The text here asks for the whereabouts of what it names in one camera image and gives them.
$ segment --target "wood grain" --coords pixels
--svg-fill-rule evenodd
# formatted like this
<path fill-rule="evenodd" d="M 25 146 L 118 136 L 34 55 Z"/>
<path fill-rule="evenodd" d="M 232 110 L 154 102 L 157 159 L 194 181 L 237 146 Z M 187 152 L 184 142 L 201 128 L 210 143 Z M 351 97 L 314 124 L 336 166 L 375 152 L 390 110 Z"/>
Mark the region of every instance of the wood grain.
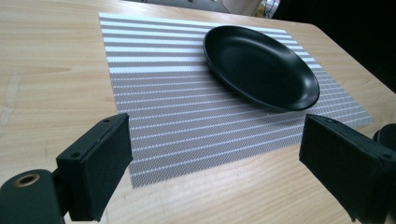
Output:
<path fill-rule="evenodd" d="M 288 31 L 374 118 L 396 121 L 396 98 L 317 27 L 116 0 L 2 0 L 0 184 L 55 158 L 117 113 L 98 12 L 215 21 Z M 132 189 L 126 171 L 101 223 L 350 223 L 291 146 Z"/>

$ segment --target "gray placemat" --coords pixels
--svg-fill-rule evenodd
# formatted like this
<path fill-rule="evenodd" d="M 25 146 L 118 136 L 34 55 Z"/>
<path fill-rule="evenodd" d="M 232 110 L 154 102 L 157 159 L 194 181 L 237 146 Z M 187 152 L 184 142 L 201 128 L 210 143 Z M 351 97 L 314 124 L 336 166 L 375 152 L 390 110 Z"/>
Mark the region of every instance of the gray placemat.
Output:
<path fill-rule="evenodd" d="M 130 115 L 134 187 L 299 143 L 307 113 L 353 128 L 374 121 L 284 30 L 248 27 L 294 50 L 315 73 L 320 98 L 305 111 L 279 114 L 210 74 L 203 38 L 223 24 L 99 17 L 117 109 Z"/>

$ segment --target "tabletop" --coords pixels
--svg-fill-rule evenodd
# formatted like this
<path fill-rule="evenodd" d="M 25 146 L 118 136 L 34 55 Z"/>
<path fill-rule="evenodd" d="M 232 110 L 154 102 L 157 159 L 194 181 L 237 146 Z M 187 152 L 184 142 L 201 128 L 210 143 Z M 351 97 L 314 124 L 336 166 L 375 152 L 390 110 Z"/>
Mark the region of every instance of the tabletop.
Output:
<path fill-rule="evenodd" d="M 394 93 L 311 24 L 116 0 L 1 0 L 0 184 L 53 171 L 62 151 L 117 114 L 99 12 L 284 29 L 374 117 L 357 131 L 372 137 L 396 122 Z M 299 147 L 136 189 L 125 171 L 101 223 L 350 223 Z"/>

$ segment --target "oval plate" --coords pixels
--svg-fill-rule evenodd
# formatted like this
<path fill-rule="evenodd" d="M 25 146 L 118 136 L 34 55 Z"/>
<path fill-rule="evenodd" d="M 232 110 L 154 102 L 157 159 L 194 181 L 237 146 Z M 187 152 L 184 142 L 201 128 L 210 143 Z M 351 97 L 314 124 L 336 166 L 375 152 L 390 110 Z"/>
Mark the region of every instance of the oval plate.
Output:
<path fill-rule="evenodd" d="M 262 33 L 239 26 L 211 29 L 204 51 L 213 72 L 249 100 L 278 111 L 304 110 L 319 98 L 319 85 L 291 49 Z"/>

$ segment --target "table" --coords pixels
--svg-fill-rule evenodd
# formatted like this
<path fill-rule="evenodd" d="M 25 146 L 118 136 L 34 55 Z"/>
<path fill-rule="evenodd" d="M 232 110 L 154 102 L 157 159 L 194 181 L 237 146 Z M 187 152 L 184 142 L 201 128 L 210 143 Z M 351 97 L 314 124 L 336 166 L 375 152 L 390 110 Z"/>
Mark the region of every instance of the table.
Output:
<path fill-rule="evenodd" d="M 0 184 L 53 171 L 56 156 L 117 113 L 98 12 L 284 29 L 375 118 L 359 132 L 371 137 L 396 122 L 394 93 L 310 24 L 115 0 L 0 5 Z M 285 147 L 137 189 L 125 171 L 102 223 L 350 223 L 298 152 Z"/>

